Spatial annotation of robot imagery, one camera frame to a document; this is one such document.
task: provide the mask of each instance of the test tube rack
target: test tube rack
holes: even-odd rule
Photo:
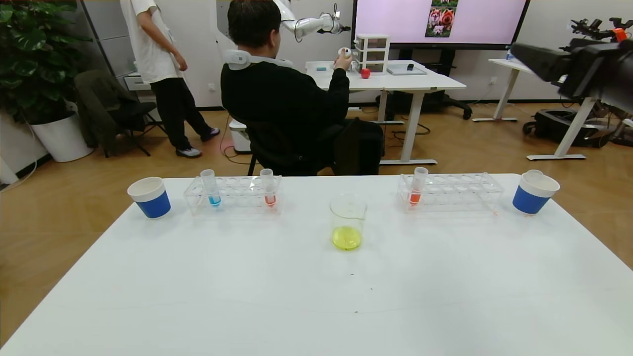
[[[496,213],[503,188],[488,173],[429,174],[417,205],[410,203],[413,175],[401,175],[398,197],[406,212]]]
[[[281,214],[280,175],[275,176],[277,201],[266,204],[260,177],[216,177],[222,201],[212,206],[204,190],[202,178],[196,177],[185,191],[187,206],[194,217],[230,219],[231,217],[270,217]]]

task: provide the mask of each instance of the hand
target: hand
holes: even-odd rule
[[[187,66],[187,62],[185,61],[185,58],[183,58],[180,53],[176,53],[173,57],[176,58],[176,62],[178,62],[178,66],[181,71],[184,72],[189,68],[189,66]]]
[[[340,69],[343,69],[345,72],[347,72],[347,70],[349,70],[349,66],[352,64],[353,61],[354,61],[354,56],[351,56],[351,55],[347,56],[345,54],[345,51],[341,51],[341,54],[334,62],[334,69],[340,68]]]

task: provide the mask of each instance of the blue and white cup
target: blue and white cup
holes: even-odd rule
[[[158,219],[172,209],[162,178],[141,179],[127,189],[127,194],[150,219]]]
[[[512,205],[526,214],[537,214],[560,190],[560,184],[540,170],[530,170],[521,175]]]

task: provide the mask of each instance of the large display screen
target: large display screen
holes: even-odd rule
[[[354,32],[395,44],[504,46],[518,34],[527,0],[356,0]]]

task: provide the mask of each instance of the white t-shirt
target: white t-shirt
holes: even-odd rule
[[[136,65],[143,80],[155,83],[167,78],[183,77],[172,54],[154,42],[139,26],[136,19],[139,13],[150,10],[154,24],[165,35],[165,38],[173,43],[173,37],[163,22],[160,9],[154,0],[121,0],[121,9],[127,23],[127,29],[130,32]]]

